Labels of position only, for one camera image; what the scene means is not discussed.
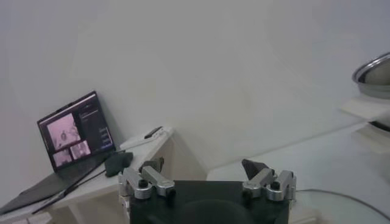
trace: silver metal bracket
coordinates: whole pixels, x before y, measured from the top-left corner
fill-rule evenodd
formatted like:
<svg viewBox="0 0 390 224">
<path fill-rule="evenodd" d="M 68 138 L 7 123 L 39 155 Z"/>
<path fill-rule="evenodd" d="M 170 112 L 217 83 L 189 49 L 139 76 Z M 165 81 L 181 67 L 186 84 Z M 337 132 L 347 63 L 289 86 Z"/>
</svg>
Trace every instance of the silver metal bracket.
<svg viewBox="0 0 390 224">
<path fill-rule="evenodd" d="M 261 196 L 261 189 L 274 181 L 274 171 L 264 168 L 247 182 L 243 182 L 243 192 L 248 192 L 251 198 Z"/>
<path fill-rule="evenodd" d="M 124 183 L 125 191 L 129 190 L 131 195 L 136 199 L 148 199 L 152 194 L 152 185 L 144 180 L 137 171 L 128 167 L 123 170 L 122 182 Z"/>
<path fill-rule="evenodd" d="M 283 170 L 275 181 L 267 185 L 267 198 L 272 201 L 295 200 L 296 184 L 294 174 Z"/>
<path fill-rule="evenodd" d="M 158 173 L 151 166 L 142 168 L 141 176 L 152 183 L 156 187 L 157 194 L 163 197 L 169 197 L 175 194 L 175 182 L 165 178 L 163 175 Z"/>
<path fill-rule="evenodd" d="M 118 174 L 118 181 L 119 181 L 119 185 L 118 185 L 119 202 L 122 204 L 124 218 L 126 221 L 128 221 L 126 223 L 129 223 L 130 222 L 130 195 L 129 195 L 129 191 L 127 190 L 127 183 L 123 178 L 123 174 L 121 173 Z"/>
</svg>

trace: black cable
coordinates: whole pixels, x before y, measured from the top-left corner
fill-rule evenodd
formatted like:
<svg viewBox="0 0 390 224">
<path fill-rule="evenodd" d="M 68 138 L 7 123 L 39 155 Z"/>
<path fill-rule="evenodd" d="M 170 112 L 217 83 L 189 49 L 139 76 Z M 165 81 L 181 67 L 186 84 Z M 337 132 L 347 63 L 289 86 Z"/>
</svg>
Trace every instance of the black cable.
<svg viewBox="0 0 390 224">
<path fill-rule="evenodd" d="M 374 126 L 376 128 L 379 128 L 383 131 L 390 132 L 390 127 L 385 125 L 384 123 L 379 122 L 379 121 L 372 121 L 372 122 L 369 122 L 369 124 L 371 124 L 372 126 Z"/>
<path fill-rule="evenodd" d="M 312 192 L 321 192 L 321 193 L 328 193 L 328 194 L 333 194 L 333 195 L 338 195 L 338 196 L 342 196 L 344 198 L 349 198 L 353 201 L 356 201 L 358 203 L 361 203 L 365 206 L 367 206 L 368 208 L 371 208 L 372 210 L 374 210 L 375 212 L 379 213 L 380 215 L 382 215 L 385 219 L 387 219 L 388 221 L 390 221 L 390 217 L 387 216 L 384 212 L 382 212 L 381 210 L 377 209 L 376 207 L 368 204 L 367 202 L 364 202 L 358 198 L 355 198 L 353 196 L 349 196 L 349 195 L 346 195 L 346 194 L 342 194 L 342 193 L 337 193 L 337 192 L 333 192 L 333 191 L 325 191 L 325 190 L 320 190 L 320 189 L 304 189 L 304 190 L 297 190 L 297 192 L 308 192 L 308 191 L 312 191 Z"/>
<path fill-rule="evenodd" d="M 92 180 L 93 178 L 99 176 L 100 174 L 102 174 L 102 173 L 104 173 L 104 172 L 105 172 L 105 169 L 104 169 L 102 172 L 100 172 L 100 173 L 98 173 L 98 174 L 96 174 L 96 175 L 93 175 L 92 177 L 89 177 L 88 179 L 86 179 L 86 180 L 84 180 L 84 181 L 81 181 L 79 184 L 77 184 L 77 185 L 75 186 L 75 188 L 81 186 L 82 184 L 85 184 L 86 182 Z"/>
</svg>

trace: black screw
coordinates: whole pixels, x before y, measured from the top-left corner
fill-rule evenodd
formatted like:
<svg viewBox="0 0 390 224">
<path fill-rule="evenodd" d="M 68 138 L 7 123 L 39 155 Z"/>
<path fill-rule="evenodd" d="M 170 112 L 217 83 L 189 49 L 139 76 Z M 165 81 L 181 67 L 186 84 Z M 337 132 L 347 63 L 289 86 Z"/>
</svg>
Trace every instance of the black screw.
<svg viewBox="0 0 390 224">
<path fill-rule="evenodd" d="M 138 182 L 138 187 L 139 187 L 139 188 L 145 188 L 145 187 L 147 187 L 147 185 L 148 185 L 148 183 L 147 183 L 147 181 L 144 180 L 144 179 L 139 180 L 139 182 Z"/>
<path fill-rule="evenodd" d="M 171 199 L 171 198 L 175 197 L 175 195 L 176 195 L 176 190 L 175 189 L 169 189 L 169 190 L 166 191 L 166 197 L 168 199 Z"/>
<path fill-rule="evenodd" d="M 243 201 L 245 205 L 249 205 L 252 201 L 253 194 L 251 191 L 244 190 L 243 191 Z"/>
<path fill-rule="evenodd" d="M 280 183 L 276 182 L 276 181 L 272 182 L 271 189 L 272 190 L 279 190 L 280 189 Z"/>
</svg>

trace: white shelf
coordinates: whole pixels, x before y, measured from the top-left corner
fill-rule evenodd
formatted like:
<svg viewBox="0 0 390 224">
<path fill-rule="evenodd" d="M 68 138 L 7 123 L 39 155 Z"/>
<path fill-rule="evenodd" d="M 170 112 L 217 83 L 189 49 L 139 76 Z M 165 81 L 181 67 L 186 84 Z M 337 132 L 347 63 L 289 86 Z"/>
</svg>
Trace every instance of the white shelf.
<svg viewBox="0 0 390 224">
<path fill-rule="evenodd" d="M 133 160 L 131 167 L 137 169 L 142 165 L 144 161 L 150 160 L 156 153 L 161 149 L 164 143 L 171 137 L 174 130 L 170 127 L 165 127 L 166 132 L 157 137 L 151 142 L 147 142 L 143 145 L 136 146 L 134 148 L 126 150 L 127 152 L 133 152 Z M 104 164 L 101 164 L 97 169 L 92 171 L 83 180 L 94 176 L 95 174 L 105 169 Z M 85 184 L 78 187 L 75 191 L 71 192 L 62 200 L 56 202 L 47 209 L 58 209 L 65 206 L 75 205 L 85 200 L 92 199 L 110 192 L 117 191 L 118 188 L 118 177 L 107 178 L 105 175 L 100 175 L 93 180 L 86 182 Z M 17 220 L 26 219 L 31 217 L 31 212 L 41 206 L 44 201 L 23 207 L 21 209 L 0 215 L 0 224 L 11 224 Z"/>
<path fill-rule="evenodd" d="M 345 103 L 341 109 L 367 121 L 374 121 L 390 116 L 390 100 L 360 95 Z"/>
</svg>

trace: laptop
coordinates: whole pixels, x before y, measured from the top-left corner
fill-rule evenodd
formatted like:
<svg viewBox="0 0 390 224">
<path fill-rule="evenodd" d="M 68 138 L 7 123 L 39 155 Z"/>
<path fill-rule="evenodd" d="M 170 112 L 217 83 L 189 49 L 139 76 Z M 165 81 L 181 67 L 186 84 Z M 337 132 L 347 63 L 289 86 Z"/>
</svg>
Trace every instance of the laptop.
<svg viewBox="0 0 390 224">
<path fill-rule="evenodd" d="M 37 123 L 54 173 L 4 205 L 0 214 L 45 200 L 73 187 L 115 151 L 95 91 Z"/>
</svg>

